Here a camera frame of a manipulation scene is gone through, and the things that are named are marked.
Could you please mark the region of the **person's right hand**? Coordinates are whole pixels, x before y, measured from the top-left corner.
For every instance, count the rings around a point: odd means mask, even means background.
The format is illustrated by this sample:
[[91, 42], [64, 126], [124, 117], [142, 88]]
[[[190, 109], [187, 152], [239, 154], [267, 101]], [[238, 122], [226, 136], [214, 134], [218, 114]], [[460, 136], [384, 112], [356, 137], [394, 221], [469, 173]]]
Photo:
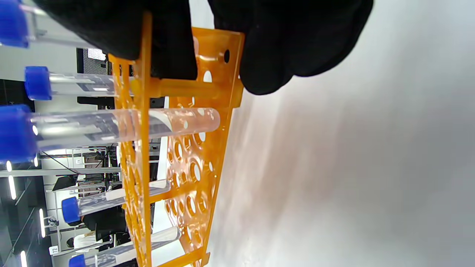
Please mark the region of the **person's right hand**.
[[[372, 0], [209, 0], [216, 29], [245, 35], [239, 76], [263, 96], [293, 76], [341, 63], [355, 47]], [[141, 47], [143, 15], [153, 17], [151, 76], [197, 79], [188, 0], [36, 0], [49, 17], [89, 44], [127, 60]]]

